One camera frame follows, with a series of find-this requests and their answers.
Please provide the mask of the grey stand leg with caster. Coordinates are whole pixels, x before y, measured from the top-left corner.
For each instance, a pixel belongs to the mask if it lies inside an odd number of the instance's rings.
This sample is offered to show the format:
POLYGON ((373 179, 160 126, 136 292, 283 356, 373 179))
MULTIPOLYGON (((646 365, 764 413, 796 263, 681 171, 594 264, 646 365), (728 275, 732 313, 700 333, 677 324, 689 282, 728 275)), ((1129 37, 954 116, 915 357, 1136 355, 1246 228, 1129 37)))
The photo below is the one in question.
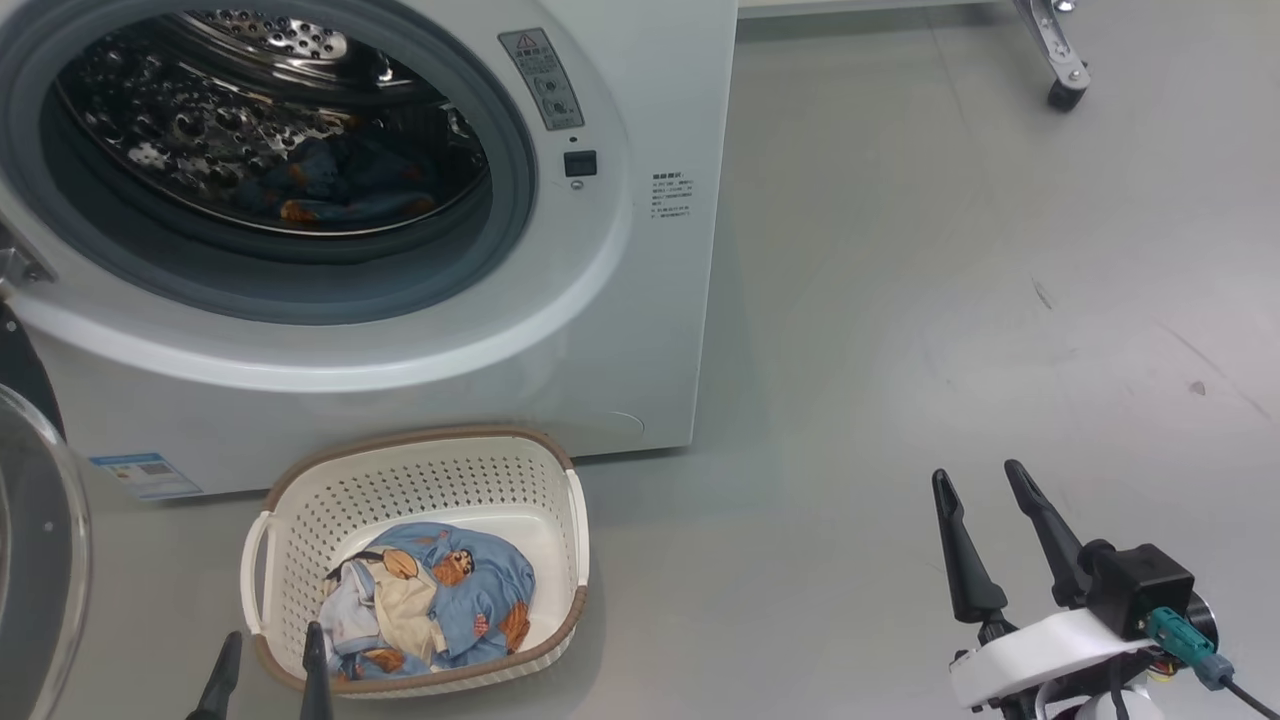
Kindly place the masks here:
POLYGON ((1018 10, 1055 79, 1046 102, 1060 113, 1073 111, 1091 86, 1088 63, 1068 38, 1059 15, 1075 10, 1079 0, 1009 0, 1018 10))

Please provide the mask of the washing machine glass door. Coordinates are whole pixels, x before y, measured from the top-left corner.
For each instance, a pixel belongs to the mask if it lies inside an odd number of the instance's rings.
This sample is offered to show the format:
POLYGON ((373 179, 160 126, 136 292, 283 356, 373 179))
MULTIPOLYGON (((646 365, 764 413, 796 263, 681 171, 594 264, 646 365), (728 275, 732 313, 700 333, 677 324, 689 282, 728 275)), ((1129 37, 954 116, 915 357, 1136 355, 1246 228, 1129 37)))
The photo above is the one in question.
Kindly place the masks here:
POLYGON ((0 720, 50 720, 83 634, 90 512, 58 401, 0 300, 0 720))

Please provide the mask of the grey warning label sticker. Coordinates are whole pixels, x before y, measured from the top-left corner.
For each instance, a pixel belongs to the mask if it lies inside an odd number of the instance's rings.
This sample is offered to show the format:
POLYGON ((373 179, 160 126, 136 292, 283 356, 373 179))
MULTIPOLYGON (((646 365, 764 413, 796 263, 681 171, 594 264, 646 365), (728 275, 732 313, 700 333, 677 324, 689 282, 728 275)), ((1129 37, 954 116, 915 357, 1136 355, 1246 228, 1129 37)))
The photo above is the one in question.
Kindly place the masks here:
POLYGON ((529 88, 545 128, 584 127, 577 95, 547 32, 543 28, 518 29, 500 33, 498 40, 529 88))

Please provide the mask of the white perforated basket brown rim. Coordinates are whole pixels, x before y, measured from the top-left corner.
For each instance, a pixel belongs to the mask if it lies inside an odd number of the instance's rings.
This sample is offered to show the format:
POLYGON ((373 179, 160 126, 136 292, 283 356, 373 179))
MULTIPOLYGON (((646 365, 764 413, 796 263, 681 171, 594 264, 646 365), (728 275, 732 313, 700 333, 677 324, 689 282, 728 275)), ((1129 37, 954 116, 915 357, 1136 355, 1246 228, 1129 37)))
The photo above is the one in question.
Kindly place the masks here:
POLYGON ((294 465, 244 542, 241 603, 262 669, 305 685, 305 623, 320 573, 399 521, 447 521, 509 541, 538 582, 532 629, 509 657, 442 678, 364 682, 347 696, 392 700, 470 691, 539 673, 570 647, 588 603, 590 530, 580 479, 550 438, 513 427, 421 430, 337 448, 294 465))

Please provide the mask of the blue cartoon print garment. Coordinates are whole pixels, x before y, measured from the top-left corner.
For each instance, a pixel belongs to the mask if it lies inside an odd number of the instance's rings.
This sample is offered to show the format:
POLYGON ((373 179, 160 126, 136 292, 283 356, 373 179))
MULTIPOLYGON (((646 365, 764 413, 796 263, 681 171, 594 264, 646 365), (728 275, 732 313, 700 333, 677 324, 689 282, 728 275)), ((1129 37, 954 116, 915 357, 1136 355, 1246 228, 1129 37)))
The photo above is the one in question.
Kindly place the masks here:
POLYGON ((259 218, 343 228, 416 219, 445 201, 429 158, 367 133, 307 138, 284 161, 241 181, 233 199, 259 218))
POLYGON ((381 682, 488 664, 530 628, 532 565, 509 542, 435 521, 393 527, 338 562, 317 623, 343 682, 381 682))

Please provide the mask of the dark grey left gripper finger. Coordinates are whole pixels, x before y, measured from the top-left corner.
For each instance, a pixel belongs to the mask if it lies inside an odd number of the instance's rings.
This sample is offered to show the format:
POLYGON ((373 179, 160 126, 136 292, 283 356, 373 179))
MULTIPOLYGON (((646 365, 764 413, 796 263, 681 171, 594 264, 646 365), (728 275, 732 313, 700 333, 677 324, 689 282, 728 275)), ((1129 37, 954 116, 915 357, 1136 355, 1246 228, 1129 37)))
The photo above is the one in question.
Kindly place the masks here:
POLYGON ((196 707, 188 712, 188 720, 227 720, 230 697, 241 674, 242 644, 241 632, 227 635, 204 692, 196 707))
POLYGON ((306 678, 300 720, 334 720, 323 626, 317 621, 307 625, 302 660, 306 678))

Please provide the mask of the small printed text label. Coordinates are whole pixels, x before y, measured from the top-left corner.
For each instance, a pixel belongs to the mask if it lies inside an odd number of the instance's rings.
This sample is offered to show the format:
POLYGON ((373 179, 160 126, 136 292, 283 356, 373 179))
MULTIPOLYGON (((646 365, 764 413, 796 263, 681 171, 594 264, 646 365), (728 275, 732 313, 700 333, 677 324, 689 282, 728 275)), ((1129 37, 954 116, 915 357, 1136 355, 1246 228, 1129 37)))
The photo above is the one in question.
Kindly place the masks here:
POLYGON ((682 170, 653 174, 649 217, 654 220, 689 217, 692 213, 695 187, 695 179, 682 170))

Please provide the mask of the blue energy label sticker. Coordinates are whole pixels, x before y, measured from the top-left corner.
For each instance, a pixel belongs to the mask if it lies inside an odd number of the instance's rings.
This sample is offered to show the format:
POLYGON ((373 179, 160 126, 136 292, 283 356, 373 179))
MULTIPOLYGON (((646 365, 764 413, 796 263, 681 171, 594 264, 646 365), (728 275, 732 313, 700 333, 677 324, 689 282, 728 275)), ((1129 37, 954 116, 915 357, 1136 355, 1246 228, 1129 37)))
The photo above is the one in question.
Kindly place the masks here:
POLYGON ((90 462, 119 480, 136 498, 188 498, 204 491, 160 454, 90 457, 90 462))

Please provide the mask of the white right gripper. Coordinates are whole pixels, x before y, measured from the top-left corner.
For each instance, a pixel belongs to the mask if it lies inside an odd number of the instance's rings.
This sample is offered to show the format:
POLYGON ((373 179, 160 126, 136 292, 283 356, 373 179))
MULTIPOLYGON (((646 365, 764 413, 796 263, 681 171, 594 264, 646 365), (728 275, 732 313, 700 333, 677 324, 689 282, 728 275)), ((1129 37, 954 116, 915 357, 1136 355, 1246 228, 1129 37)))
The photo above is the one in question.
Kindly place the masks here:
MULTIPOLYGON (((1080 541, 1020 461, 1006 460, 1004 471, 1050 566, 1053 602, 1078 610, 963 651, 948 665, 957 703, 975 712, 992 708, 1001 720, 1053 720, 1051 705, 1082 694, 1085 702, 1059 720, 1156 720, 1156 702, 1144 685, 1148 660, 1142 655, 1153 643, 1124 641, 1080 609, 1087 597, 1087 575, 1076 562, 1080 541)), ((1007 597, 980 560, 950 475, 940 468, 931 484, 955 619, 1002 620, 1007 597)))

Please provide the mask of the white front-load washing machine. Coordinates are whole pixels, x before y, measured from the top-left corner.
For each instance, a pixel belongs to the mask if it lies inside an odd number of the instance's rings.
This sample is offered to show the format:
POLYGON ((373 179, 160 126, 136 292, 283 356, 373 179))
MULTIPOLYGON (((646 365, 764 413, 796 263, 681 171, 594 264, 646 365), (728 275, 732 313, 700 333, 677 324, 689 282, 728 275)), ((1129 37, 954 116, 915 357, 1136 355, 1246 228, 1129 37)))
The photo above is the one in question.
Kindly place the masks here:
POLYGON ((0 300, 90 457, 201 496, 435 427, 692 438, 740 0, 0 0, 0 300), (585 126, 498 35, 543 28, 585 126), (241 211, 307 138, 429 158, 383 225, 241 211), (689 217, 649 217, 686 172, 689 217))

